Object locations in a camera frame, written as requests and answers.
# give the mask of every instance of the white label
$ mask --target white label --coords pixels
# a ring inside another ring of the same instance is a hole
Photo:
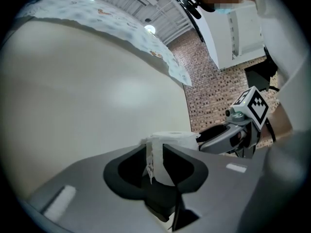
[[[226,168],[240,172],[240,173],[245,173],[247,167],[246,166],[239,166],[237,164],[234,163],[229,163]]]

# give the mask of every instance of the patterned fabric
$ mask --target patterned fabric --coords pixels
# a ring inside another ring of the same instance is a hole
[[[170,76],[191,86],[186,69],[158,38],[133,18],[109,5],[89,0],[41,0],[26,5],[17,18],[27,16],[73,20],[128,41],[137,49],[161,58],[167,64]]]

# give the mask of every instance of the person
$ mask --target person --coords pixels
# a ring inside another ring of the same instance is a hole
[[[244,0],[200,0],[200,3],[223,10]],[[256,4],[261,34],[273,61],[278,66],[279,106],[268,118],[276,139],[293,131],[311,128],[311,55],[310,47],[297,22],[281,0],[250,0]],[[267,127],[261,138],[270,135]]]

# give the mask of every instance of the toilet paper roll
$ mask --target toilet paper roll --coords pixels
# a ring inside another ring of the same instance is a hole
[[[156,132],[147,138],[147,152],[151,150],[151,157],[147,155],[147,170],[156,181],[174,186],[163,165],[163,144],[177,145],[191,150],[199,150],[196,142],[200,134],[193,132]]]

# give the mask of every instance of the white sleeve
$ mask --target white sleeve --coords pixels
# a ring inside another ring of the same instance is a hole
[[[311,129],[311,49],[281,0],[256,0],[261,32],[285,84],[278,98],[295,131]]]
[[[311,129],[311,53],[278,93],[293,130]]]

